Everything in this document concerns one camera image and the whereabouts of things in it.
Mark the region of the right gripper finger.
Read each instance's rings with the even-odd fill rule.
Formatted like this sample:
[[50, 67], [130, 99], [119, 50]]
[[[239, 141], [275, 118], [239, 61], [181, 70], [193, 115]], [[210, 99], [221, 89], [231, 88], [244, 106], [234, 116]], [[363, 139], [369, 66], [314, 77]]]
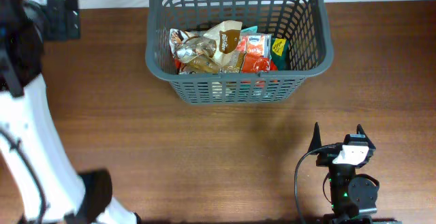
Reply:
[[313, 136], [311, 138], [311, 142], [310, 142], [310, 145], [309, 145], [307, 152], [310, 155], [316, 155], [321, 150], [323, 150], [323, 148], [322, 148], [322, 141], [321, 141], [321, 136], [320, 136], [320, 127], [319, 127], [318, 122], [316, 122], [314, 124]]
[[364, 129], [362, 128], [362, 125], [361, 125], [361, 124], [358, 124], [358, 125], [357, 125], [356, 133], [357, 133], [359, 136], [365, 136], [365, 135], [366, 135], [366, 133], [364, 132]]

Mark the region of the green Nescafe coffee bag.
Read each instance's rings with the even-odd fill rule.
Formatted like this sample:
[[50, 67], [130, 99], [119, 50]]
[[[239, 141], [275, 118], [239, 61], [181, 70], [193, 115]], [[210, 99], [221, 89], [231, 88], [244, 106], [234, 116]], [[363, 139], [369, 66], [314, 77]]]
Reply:
[[[243, 29], [240, 32], [240, 35], [244, 34], [254, 34], [258, 33], [258, 27], [249, 27]], [[288, 67], [287, 57], [288, 49], [289, 49], [289, 41], [283, 38], [273, 37], [271, 34], [271, 43], [270, 43], [270, 70], [269, 71], [282, 71], [286, 70]]]

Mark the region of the Kleenex tissue multipack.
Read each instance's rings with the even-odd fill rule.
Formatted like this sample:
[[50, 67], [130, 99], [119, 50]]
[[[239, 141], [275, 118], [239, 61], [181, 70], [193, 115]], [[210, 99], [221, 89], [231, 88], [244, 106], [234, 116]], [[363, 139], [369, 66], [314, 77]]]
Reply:
[[239, 42], [236, 50], [261, 57], [269, 57], [270, 43], [271, 36], [269, 34], [244, 34], [239, 37]]

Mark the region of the beige brown snack bag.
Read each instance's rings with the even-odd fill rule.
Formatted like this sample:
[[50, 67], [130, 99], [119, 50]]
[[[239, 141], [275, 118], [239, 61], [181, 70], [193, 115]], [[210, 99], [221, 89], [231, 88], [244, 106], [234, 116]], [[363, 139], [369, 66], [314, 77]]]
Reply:
[[243, 23], [226, 20], [204, 33], [170, 29], [170, 49], [175, 59], [190, 63], [199, 57], [225, 67], [229, 65], [240, 39]]

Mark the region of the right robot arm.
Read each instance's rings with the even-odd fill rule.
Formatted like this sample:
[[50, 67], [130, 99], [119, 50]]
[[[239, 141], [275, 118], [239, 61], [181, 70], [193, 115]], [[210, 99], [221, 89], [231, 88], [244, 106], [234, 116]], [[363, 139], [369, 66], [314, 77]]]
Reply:
[[322, 218], [323, 223], [385, 223], [395, 219], [374, 219], [380, 183], [368, 174], [356, 170], [365, 166], [374, 155], [376, 147], [361, 125], [356, 133], [347, 134], [342, 142], [323, 145], [320, 127], [314, 125], [313, 137], [308, 153], [317, 157], [316, 166], [327, 167], [325, 181], [330, 186], [332, 213]]

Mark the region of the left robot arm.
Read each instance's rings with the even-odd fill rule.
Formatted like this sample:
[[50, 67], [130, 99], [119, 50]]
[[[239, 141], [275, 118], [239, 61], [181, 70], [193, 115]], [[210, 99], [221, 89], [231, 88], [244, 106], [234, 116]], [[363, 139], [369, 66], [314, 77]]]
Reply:
[[45, 42], [80, 38], [78, 0], [1, 0], [1, 154], [20, 191], [21, 223], [139, 223], [108, 170], [77, 172], [50, 114]]

